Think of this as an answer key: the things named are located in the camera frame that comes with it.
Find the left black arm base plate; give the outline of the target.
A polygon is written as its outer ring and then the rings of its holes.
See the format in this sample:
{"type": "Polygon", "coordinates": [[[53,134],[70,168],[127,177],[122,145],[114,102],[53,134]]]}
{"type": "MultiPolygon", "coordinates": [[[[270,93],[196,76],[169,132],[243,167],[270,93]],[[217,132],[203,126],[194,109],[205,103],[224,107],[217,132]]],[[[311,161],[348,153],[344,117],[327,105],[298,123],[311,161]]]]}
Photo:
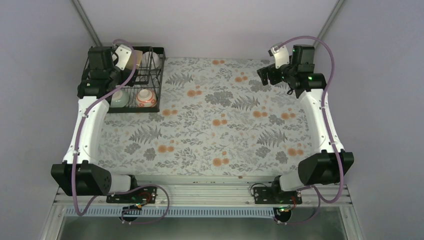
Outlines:
{"type": "Polygon", "coordinates": [[[129,205],[145,205],[154,204],[156,201],[157,187],[147,186],[140,188],[134,192],[107,196],[108,204],[129,204],[129,205]]]}

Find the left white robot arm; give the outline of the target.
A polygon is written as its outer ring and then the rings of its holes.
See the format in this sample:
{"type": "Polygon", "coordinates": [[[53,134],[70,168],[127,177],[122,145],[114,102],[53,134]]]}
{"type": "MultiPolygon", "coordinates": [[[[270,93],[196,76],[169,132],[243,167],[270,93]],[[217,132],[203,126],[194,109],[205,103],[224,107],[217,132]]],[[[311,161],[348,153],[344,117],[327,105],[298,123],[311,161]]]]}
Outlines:
{"type": "Polygon", "coordinates": [[[111,174],[98,166],[102,125],[114,90],[129,81],[136,71],[126,68],[134,59],[132,51],[124,44],[88,50],[77,87],[78,114],[71,143],[62,163],[51,167],[51,176],[68,196],[106,196],[119,192],[128,203],[139,197],[140,190],[131,184],[131,176],[111,174]]]}

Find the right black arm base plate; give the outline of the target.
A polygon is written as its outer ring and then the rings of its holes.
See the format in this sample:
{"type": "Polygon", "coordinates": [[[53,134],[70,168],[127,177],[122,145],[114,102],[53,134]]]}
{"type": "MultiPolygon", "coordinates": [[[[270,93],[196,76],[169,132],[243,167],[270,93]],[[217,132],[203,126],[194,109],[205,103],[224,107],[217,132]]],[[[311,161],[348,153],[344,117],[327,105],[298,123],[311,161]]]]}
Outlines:
{"type": "Polygon", "coordinates": [[[297,191],[274,190],[272,187],[254,186],[251,190],[256,205],[300,205],[302,195],[297,191]]]}

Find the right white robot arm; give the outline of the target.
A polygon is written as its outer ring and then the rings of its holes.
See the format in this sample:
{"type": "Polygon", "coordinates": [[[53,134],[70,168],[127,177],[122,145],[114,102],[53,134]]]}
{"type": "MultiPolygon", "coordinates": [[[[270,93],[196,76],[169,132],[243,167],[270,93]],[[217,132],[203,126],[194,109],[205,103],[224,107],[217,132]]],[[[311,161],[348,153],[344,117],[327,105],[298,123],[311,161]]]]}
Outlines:
{"type": "Polygon", "coordinates": [[[294,45],[288,51],[278,44],[268,51],[274,63],[257,70],[263,85],[288,84],[295,93],[306,115],[310,129],[313,155],[298,164],[296,173],[278,176],[272,184],[271,198],[278,204],[290,197],[290,192],[321,184],[344,183],[344,175],[354,163],[352,152],[347,152],[337,135],[328,103],[327,81],[314,71],[315,48],[294,45]]]}

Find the black wire dish rack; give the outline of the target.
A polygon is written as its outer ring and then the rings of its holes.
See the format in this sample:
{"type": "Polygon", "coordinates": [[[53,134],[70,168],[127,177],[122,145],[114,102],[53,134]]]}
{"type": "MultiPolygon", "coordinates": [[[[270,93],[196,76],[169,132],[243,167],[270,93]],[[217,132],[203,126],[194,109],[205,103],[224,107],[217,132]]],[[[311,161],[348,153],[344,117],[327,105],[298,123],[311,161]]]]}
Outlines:
{"type": "MultiPolygon", "coordinates": [[[[107,61],[100,60],[97,63],[90,63],[91,55],[100,55],[111,53],[112,47],[91,47],[88,51],[88,58],[84,66],[84,71],[81,77],[81,83],[77,87],[77,96],[82,99],[85,96],[100,97],[106,95],[114,89],[106,89],[106,81],[109,78],[106,73],[106,68],[112,67],[107,61]]],[[[118,113],[157,113],[160,111],[160,98],[163,79],[164,61],[166,60],[165,49],[163,47],[152,46],[135,46],[135,50],[157,53],[161,59],[161,67],[158,69],[146,69],[139,67],[135,70],[130,81],[124,85],[121,90],[129,94],[129,102],[127,106],[121,108],[110,107],[110,114],[118,113]],[[154,91],[157,97],[157,104],[154,107],[137,107],[136,94],[142,89],[150,89],[154,91]]]]}

